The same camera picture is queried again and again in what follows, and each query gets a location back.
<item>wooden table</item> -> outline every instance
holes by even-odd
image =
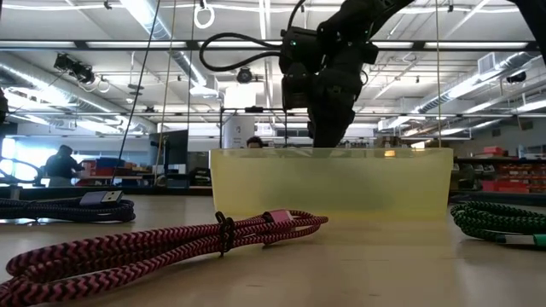
[[[134,223],[0,225],[0,263],[67,240],[214,222],[211,198],[128,197],[136,202]],[[471,240],[447,223],[333,221],[310,237],[192,259],[60,306],[543,305],[546,252]],[[0,281],[8,278],[0,272]]]

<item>green and black braided cable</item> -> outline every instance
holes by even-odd
[[[512,206],[468,201],[451,208],[465,235],[500,244],[546,247],[546,215]]]

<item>usb connector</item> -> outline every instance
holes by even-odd
[[[123,197],[122,191],[89,192],[82,197],[80,206],[107,206],[117,205]]]

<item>air vent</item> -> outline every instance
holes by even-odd
[[[491,52],[490,54],[484,56],[478,60],[478,72],[479,74],[484,74],[495,69],[495,53]]]

